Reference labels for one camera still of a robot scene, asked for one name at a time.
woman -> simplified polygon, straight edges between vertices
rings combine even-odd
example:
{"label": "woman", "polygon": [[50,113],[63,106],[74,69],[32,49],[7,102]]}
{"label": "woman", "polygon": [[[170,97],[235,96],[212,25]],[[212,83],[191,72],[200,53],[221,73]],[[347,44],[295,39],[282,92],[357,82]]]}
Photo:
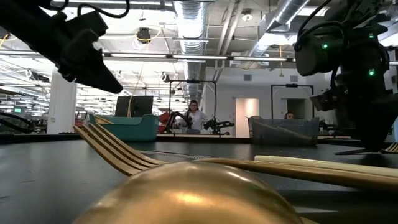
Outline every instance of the woman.
{"label": "woman", "polygon": [[[208,121],[207,115],[205,115],[198,108],[198,102],[196,100],[191,100],[189,108],[185,116],[189,119],[191,118],[191,129],[187,129],[187,134],[200,134],[201,125],[205,121]],[[180,121],[180,125],[187,125],[184,120]]]}
{"label": "woman", "polygon": [[287,113],[285,114],[285,119],[294,119],[294,114],[291,113],[291,112],[287,112]]}

metal frame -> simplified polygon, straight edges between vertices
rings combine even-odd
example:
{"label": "metal frame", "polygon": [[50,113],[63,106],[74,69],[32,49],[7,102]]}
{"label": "metal frame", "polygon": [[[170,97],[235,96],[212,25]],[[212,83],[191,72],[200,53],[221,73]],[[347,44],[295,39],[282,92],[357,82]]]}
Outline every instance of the metal frame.
{"label": "metal frame", "polygon": [[[271,85],[271,119],[274,119],[274,86],[283,86],[286,88],[310,87],[311,94],[313,94],[313,85],[298,85],[298,84],[286,84],[286,85],[273,84],[273,85]],[[314,105],[312,104],[312,118],[314,118],[314,117],[315,117],[315,109],[314,109]]]}
{"label": "metal frame", "polygon": [[172,83],[173,82],[186,82],[186,83],[212,83],[214,85],[214,117],[216,117],[216,105],[217,105],[217,99],[216,99],[216,92],[217,92],[217,84],[216,81],[210,81],[210,80],[170,80],[169,82],[169,114],[171,114],[172,109]]}

black table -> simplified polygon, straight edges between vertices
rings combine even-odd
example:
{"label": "black table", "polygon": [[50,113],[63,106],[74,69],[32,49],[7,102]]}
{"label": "black table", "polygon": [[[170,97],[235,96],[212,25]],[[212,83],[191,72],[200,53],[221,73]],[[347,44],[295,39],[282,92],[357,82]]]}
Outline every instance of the black table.
{"label": "black table", "polygon": [[[337,151],[354,149],[342,146],[294,148],[177,142],[137,143],[133,146],[138,150],[196,156],[253,159],[255,155],[263,154],[398,168],[398,155],[333,155]],[[170,162],[190,160],[180,156],[148,156]],[[277,189],[302,216],[320,223],[395,222],[398,210],[396,195],[254,175]],[[2,145],[0,223],[71,223],[126,179],[84,141]]]}

wooden fork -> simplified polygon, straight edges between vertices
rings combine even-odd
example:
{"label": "wooden fork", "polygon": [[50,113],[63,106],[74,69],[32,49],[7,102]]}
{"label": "wooden fork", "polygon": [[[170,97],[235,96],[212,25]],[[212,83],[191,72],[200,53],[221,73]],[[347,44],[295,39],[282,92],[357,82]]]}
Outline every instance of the wooden fork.
{"label": "wooden fork", "polygon": [[[134,175],[142,170],[166,163],[137,152],[99,124],[83,125],[83,129],[74,126],[74,129],[104,160],[125,175]],[[196,161],[213,162],[248,171],[346,187],[380,190],[398,189],[398,169],[384,168],[388,170],[389,175],[382,175],[366,172],[371,168],[369,166],[357,165],[356,169],[353,170],[344,167],[336,169],[336,167],[338,168],[336,164],[333,166],[334,168],[306,166],[303,159],[300,160],[300,164],[292,164],[291,158],[287,159],[290,159],[289,162],[284,162],[283,157],[280,157],[277,162],[223,158],[206,158]],[[318,163],[328,164],[329,162],[318,161]]]}

ceiling duct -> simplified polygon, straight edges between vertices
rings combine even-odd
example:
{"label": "ceiling duct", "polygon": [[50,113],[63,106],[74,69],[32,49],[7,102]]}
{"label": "ceiling duct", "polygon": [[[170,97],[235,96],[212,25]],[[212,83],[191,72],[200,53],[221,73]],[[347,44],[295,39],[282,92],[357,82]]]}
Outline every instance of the ceiling duct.
{"label": "ceiling duct", "polygon": [[[177,14],[178,36],[190,40],[180,41],[181,51],[187,55],[202,55],[205,53],[205,43],[195,41],[204,38],[205,21],[208,2],[198,1],[174,1],[174,8]],[[185,62],[184,73],[186,79],[205,79],[205,65],[198,62]],[[198,98],[201,95],[203,85],[188,84],[190,98]]]}
{"label": "ceiling duct", "polygon": [[[278,2],[277,9],[270,12],[272,19],[269,19],[269,16],[266,15],[263,17],[261,23],[266,23],[264,34],[254,44],[253,48],[246,54],[246,56],[261,57],[270,45],[282,44],[273,42],[272,40],[279,38],[276,38],[275,34],[270,34],[269,31],[280,26],[289,26],[290,22],[292,22],[294,17],[308,4],[309,1],[310,0],[280,0]],[[253,68],[253,66],[254,68],[258,68],[256,62],[245,62],[240,65],[241,68],[246,69]]]}

